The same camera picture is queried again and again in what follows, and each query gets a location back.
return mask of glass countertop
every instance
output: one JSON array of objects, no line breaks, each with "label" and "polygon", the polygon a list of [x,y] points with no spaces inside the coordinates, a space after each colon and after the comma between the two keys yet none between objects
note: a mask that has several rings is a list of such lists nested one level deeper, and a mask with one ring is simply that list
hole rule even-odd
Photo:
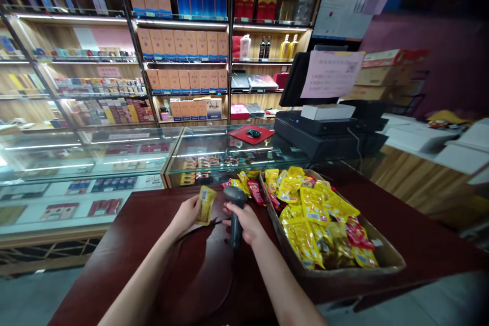
[{"label": "glass countertop", "polygon": [[159,173],[182,127],[0,136],[0,186]]},{"label": "glass countertop", "polygon": [[[277,134],[252,145],[228,135],[247,125],[186,127],[165,174],[303,164],[307,156]],[[270,124],[259,125],[273,131]]]}]

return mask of cardboard tray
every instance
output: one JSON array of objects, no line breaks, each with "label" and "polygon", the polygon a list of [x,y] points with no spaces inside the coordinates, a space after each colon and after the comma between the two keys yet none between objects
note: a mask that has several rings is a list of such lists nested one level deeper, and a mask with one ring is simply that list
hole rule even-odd
[{"label": "cardboard tray", "polygon": [[[318,173],[312,170],[304,170],[307,175],[311,175],[316,179],[324,180]],[[275,233],[279,239],[280,246],[284,253],[286,261],[289,263],[292,271],[301,277],[309,278],[331,278],[331,277],[352,277],[352,278],[376,278],[378,276],[385,276],[388,274],[394,274],[406,267],[406,262],[402,256],[396,251],[396,249],[389,243],[389,241],[375,229],[362,215],[358,217],[360,224],[367,231],[369,240],[371,240],[376,246],[375,258],[380,267],[378,268],[343,268],[336,270],[309,270],[304,268],[300,260],[297,258],[292,246],[290,245],[287,237],[285,236],[284,228],[279,221],[279,217],[275,212],[274,206],[271,203],[268,191],[264,187],[265,172],[260,173],[260,185],[265,195],[265,200],[268,204],[268,215],[271,218],[271,222],[274,226]]]}]

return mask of wooden counter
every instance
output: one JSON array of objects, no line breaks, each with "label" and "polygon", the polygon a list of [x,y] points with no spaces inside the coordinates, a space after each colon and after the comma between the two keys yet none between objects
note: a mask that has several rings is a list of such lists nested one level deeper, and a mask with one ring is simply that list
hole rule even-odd
[{"label": "wooden counter", "polygon": [[[489,255],[458,238],[344,164],[320,171],[401,253],[406,268],[375,282],[299,279],[314,303],[363,298],[363,307],[438,278],[489,266]],[[213,218],[222,217],[220,186]],[[170,223],[180,203],[199,187],[133,193],[109,227],[49,326],[97,325],[110,304]],[[278,246],[264,207],[251,204]],[[242,244],[233,260],[222,225],[190,235],[174,250],[159,285],[149,324],[242,324],[274,318],[253,253]],[[214,310],[222,306],[217,314]]]}]

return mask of computer mouse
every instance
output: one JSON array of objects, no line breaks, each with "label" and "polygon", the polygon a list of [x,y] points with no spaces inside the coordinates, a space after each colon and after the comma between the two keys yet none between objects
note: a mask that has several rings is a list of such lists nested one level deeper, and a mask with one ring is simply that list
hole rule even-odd
[{"label": "computer mouse", "polygon": [[259,132],[257,130],[248,130],[246,132],[246,135],[248,135],[249,137],[252,137],[252,138],[259,138],[261,136],[261,132]]}]

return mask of monitor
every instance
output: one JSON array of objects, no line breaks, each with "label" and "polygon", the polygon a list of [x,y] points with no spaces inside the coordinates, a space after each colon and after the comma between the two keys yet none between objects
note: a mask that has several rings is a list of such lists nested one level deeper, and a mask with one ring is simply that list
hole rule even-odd
[{"label": "monitor", "polygon": [[306,83],[307,69],[309,68],[309,52],[298,52],[290,68],[289,79],[280,98],[281,107],[301,107],[304,104],[332,104],[338,98],[301,98],[302,89]]}]

